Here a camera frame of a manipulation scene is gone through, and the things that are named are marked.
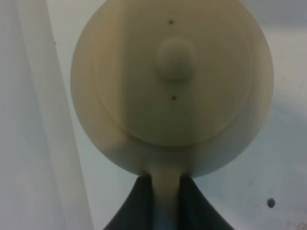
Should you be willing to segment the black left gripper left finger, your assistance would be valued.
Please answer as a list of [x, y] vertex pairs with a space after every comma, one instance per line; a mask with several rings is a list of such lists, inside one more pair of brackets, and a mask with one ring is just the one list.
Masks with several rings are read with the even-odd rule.
[[153, 228], [153, 189], [149, 176], [140, 176], [106, 230], [151, 230]]

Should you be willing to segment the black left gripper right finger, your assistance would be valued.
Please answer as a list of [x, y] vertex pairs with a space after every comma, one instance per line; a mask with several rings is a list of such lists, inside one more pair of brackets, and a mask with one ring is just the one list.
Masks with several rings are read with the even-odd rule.
[[179, 230], [233, 230], [205, 198], [192, 178], [182, 176], [178, 195]]

